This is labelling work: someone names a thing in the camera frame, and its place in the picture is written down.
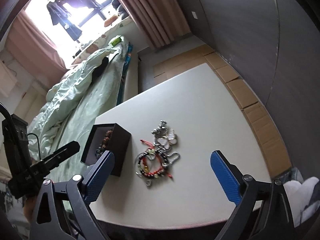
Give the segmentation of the person's left hand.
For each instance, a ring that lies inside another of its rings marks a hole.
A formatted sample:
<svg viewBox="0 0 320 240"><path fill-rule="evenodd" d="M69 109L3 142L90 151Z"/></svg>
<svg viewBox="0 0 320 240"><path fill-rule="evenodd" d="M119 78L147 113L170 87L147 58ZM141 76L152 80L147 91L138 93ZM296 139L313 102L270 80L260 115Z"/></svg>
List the person's left hand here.
<svg viewBox="0 0 320 240"><path fill-rule="evenodd" d="M37 201L37 197L33 197L33 198L26 199L24 203L23 214L29 223L31 222L33 217L36 201Z"/></svg>

